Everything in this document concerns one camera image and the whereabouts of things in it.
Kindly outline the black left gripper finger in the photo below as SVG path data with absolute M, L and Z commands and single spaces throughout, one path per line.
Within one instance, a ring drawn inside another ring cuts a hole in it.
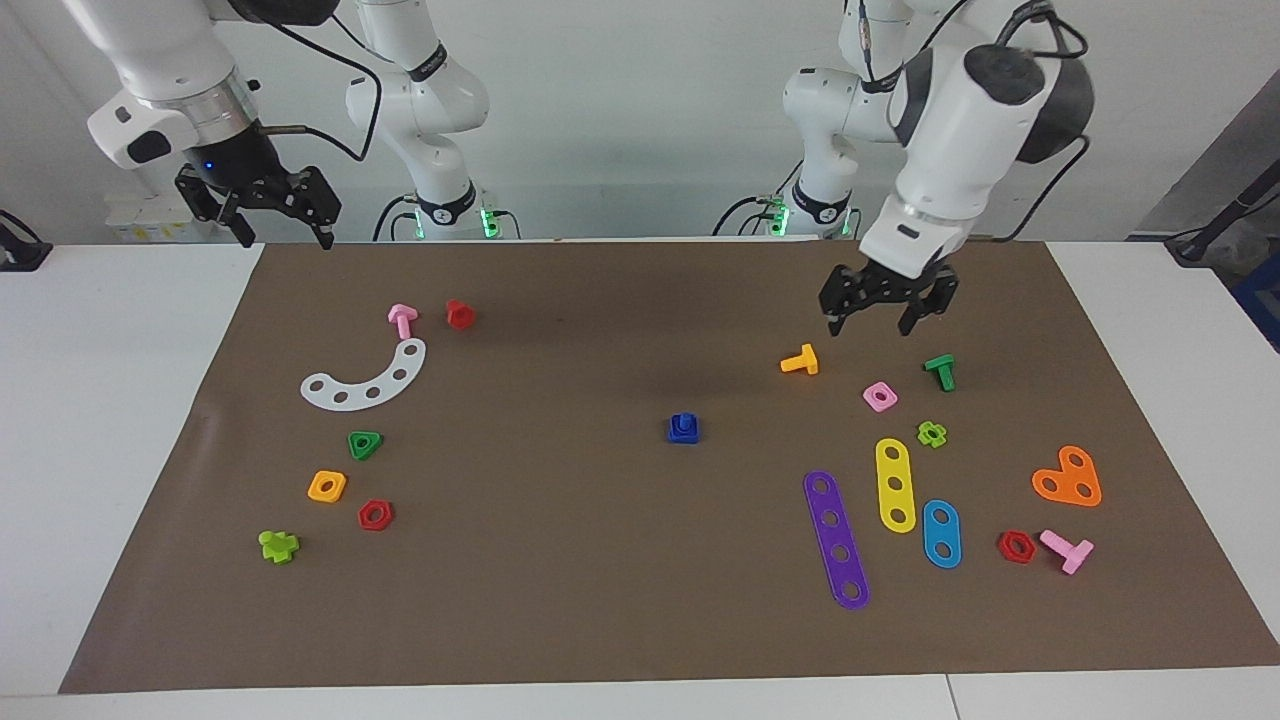
M 818 293 L 820 311 L 831 337 L 838 337 L 845 322 L 861 310 L 860 273 L 836 265 Z
M 904 310 L 899 319 L 899 333 L 910 336 L 916 323 L 927 316 L 947 311 L 959 286 L 955 272 L 937 272 L 929 278 L 911 281 L 904 291 Z

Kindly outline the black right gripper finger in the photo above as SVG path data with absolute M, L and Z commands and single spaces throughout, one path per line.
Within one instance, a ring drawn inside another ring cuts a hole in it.
M 197 220 L 212 222 L 228 229 L 243 249 L 253 246 L 256 233 L 241 213 L 236 192 L 219 200 L 195 168 L 180 168 L 175 176 L 175 187 Z
M 325 251 L 335 242 L 333 225 L 340 215 L 342 202 L 317 167 L 288 174 L 288 211 L 303 222 Z

